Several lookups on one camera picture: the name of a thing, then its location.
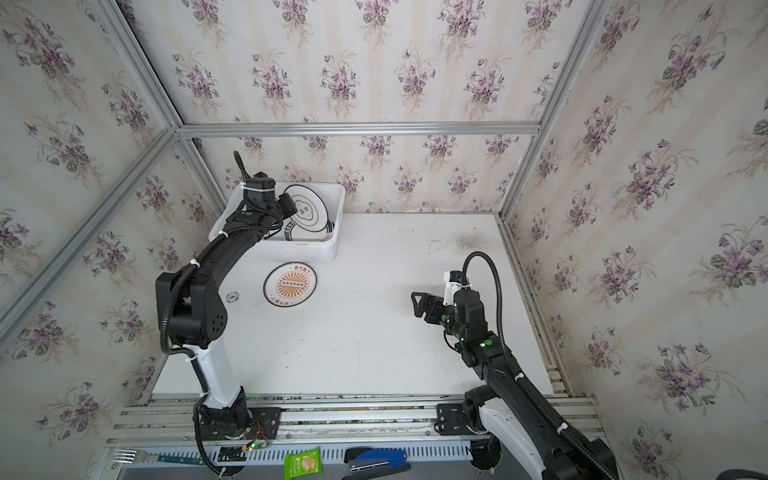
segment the floral wallpaper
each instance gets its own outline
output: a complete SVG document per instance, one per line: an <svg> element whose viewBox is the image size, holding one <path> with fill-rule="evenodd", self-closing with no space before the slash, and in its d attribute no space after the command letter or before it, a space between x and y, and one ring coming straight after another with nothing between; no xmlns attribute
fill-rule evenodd
<svg viewBox="0 0 768 480"><path fill-rule="evenodd" d="M2 438L6 475L87 478L115 411L146 400L161 357L152 280L207 244L214 218L170 151L134 192L0 352L0 422L25 439ZM47 461L16 461L29 452Z"/></svg>
<svg viewBox="0 0 768 480"><path fill-rule="evenodd" d="M625 478L768 472L766 13L614 2L509 219Z"/></svg>
<svg viewBox="0 0 768 480"><path fill-rule="evenodd" d="M536 120L589 2L118 4L182 118L229 123Z"/></svg>
<svg viewBox="0 0 768 480"><path fill-rule="evenodd" d="M527 135L246 137L196 141L225 195L252 174L346 188L347 212L491 212L528 146Z"/></svg>
<svg viewBox="0 0 768 480"><path fill-rule="evenodd" d="M0 310L161 130L88 0L0 3Z"/></svg>

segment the white table surface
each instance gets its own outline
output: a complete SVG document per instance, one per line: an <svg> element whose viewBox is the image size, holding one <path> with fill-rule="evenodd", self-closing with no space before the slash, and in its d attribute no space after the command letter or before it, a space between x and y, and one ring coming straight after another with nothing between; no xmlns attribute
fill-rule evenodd
<svg viewBox="0 0 768 480"><path fill-rule="evenodd" d="M486 252L502 281L507 345L543 394L551 383L492 215L345 214L332 263L316 263L318 285L304 303L269 304L266 276L280 262L247 252L219 290L229 314L222 335L248 394L463 394L482 382L443 341L442 329L413 315L411 292L442 296L446 270ZM467 276L495 331L496 296L485 261ZM170 357L153 393L200 391L184 355Z"/></svg>

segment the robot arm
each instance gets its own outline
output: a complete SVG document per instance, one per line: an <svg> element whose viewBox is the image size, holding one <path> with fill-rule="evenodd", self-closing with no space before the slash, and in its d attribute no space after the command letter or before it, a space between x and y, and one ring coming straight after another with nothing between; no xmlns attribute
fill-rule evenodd
<svg viewBox="0 0 768 480"><path fill-rule="evenodd" d="M186 354L200 381L203 393L193 413L195 440L206 465L220 477L240 468L224 473L210 462L200 439L200 417L231 438L241 436L251 420L245 392L235 380L220 338L227 327L227 309L219 285L253 245L280 231L283 220L296 213L287 194L275 198L275 180L263 172L249 176L240 155L234 152L234 156L243 175L243 201L197 259L176 273L161 274L155 282L161 349L168 355Z"/></svg>
<svg viewBox="0 0 768 480"><path fill-rule="evenodd" d="M484 257L497 282L497 331L488 331L479 293L466 278L474 256ZM470 390L462 404L468 427L499 438L532 478L575 480L618 478L611 450L601 439L589 442L568 424L522 372L503 344L501 287L492 261L484 253L468 257L464 270L445 274L452 301L428 293L412 293L414 314L440 325L458 339L455 349L486 385Z"/></svg>

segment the fork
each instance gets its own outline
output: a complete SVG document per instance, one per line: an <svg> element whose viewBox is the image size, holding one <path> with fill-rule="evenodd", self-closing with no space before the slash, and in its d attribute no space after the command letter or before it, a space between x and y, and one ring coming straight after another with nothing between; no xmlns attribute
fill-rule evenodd
<svg viewBox="0 0 768 480"><path fill-rule="evenodd" d="M118 463L165 462L184 463L185 465L205 465L200 458L180 457L176 455L152 455L144 450L116 449L112 452L112 461Z"/></svg>

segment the mounting plate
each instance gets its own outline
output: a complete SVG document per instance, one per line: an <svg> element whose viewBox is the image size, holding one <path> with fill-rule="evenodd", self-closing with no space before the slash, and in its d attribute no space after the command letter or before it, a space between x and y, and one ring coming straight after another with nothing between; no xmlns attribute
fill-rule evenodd
<svg viewBox="0 0 768 480"><path fill-rule="evenodd" d="M264 428L264 436L268 440L274 440L277 438L277 428L280 426L280 407L269 408L254 408L248 409L253 415L254 424L255 421L259 421ZM256 438L256 434L259 429L254 425L250 428L249 432L243 436L242 440L253 440ZM231 440L225 437L222 433L216 431L216 427L212 427L208 424L200 424L200 437L204 442L212 440Z"/></svg>

